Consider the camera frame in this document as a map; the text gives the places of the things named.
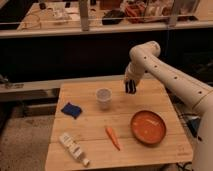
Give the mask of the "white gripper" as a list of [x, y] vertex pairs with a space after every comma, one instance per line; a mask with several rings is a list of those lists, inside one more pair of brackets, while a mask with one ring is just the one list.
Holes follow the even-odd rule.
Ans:
[[136, 84], [138, 84], [143, 77], [145, 70], [133, 63], [129, 63], [125, 69], [124, 81], [125, 81], [125, 91], [126, 93], [135, 94], [136, 93]]

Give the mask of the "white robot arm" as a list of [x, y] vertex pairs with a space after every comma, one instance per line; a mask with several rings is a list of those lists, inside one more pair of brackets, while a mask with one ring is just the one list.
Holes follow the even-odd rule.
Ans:
[[136, 92], [143, 74], [148, 71], [166, 88], [201, 116], [197, 143], [192, 160], [192, 171], [213, 169], [213, 87], [158, 59], [161, 52], [156, 41], [134, 46], [125, 70], [125, 91]]

